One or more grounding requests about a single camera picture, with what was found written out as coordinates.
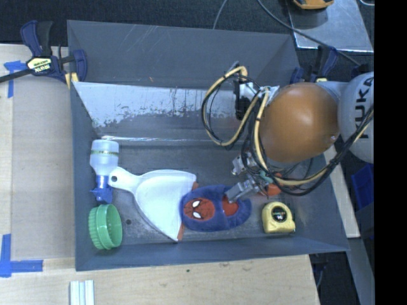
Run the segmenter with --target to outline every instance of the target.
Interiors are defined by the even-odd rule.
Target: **black carpet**
[[[174,27],[211,29],[224,0],[0,0],[0,43],[21,43],[20,28],[30,20],[51,20],[52,46],[67,46],[67,20],[88,20]],[[261,0],[275,17],[289,24],[286,0]],[[375,45],[375,8],[359,3],[359,9],[372,46]],[[216,29],[230,31],[292,34],[275,21],[257,0],[228,0]],[[298,50],[300,65],[314,64],[315,50]],[[347,53],[358,64],[373,71],[372,54]],[[340,57],[328,79],[349,81],[355,64]],[[364,164],[349,155],[342,162],[352,201],[355,204],[350,176]],[[374,270],[374,241],[366,241]],[[311,255],[315,279],[319,283],[322,305],[359,305],[345,253]]]

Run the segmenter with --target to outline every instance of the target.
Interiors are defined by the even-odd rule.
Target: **yellow tape measure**
[[[282,202],[267,203],[261,212],[265,233],[291,233],[295,223],[290,209]]]

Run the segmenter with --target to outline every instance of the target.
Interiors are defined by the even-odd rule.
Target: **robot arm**
[[[206,108],[212,93],[231,77],[236,78],[235,108],[241,123],[232,139],[223,142],[208,125]],[[203,124],[209,137],[230,149],[244,130],[247,134],[232,171],[235,175],[247,175],[247,180],[226,192],[229,202],[258,192],[267,194],[271,185],[288,194],[308,194],[330,175],[349,150],[372,163],[373,89],[372,72],[349,83],[321,81],[279,88],[260,86],[247,76],[245,67],[237,67],[216,81],[202,104]],[[324,168],[304,179],[287,176],[299,162],[329,149],[339,135],[345,141],[343,150]]]

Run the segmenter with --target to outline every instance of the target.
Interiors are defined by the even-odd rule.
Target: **dustpan handle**
[[[142,178],[126,171],[122,167],[116,167],[109,174],[108,184],[116,189],[126,190],[135,195],[135,191],[141,183]]]

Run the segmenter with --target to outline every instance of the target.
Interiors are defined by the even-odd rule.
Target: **blue clamp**
[[[321,78],[325,78],[334,68],[338,60],[338,50],[333,46],[318,46],[318,56],[315,65],[310,65],[305,72],[301,67],[296,67],[291,75],[290,84],[300,81],[314,83]]]
[[[52,22],[37,22],[36,20],[31,20],[22,26],[20,35],[24,45],[30,49],[32,57],[26,62],[26,69],[0,77],[0,83],[32,74],[33,76],[51,77],[66,84],[67,72],[64,70],[64,64],[69,62],[76,63],[78,80],[85,80],[88,70],[85,52],[74,50],[72,55],[64,58],[52,55],[49,45],[51,26]]]
[[[1,243],[0,277],[9,278],[12,273],[41,272],[43,260],[11,261],[11,234],[3,235]]]

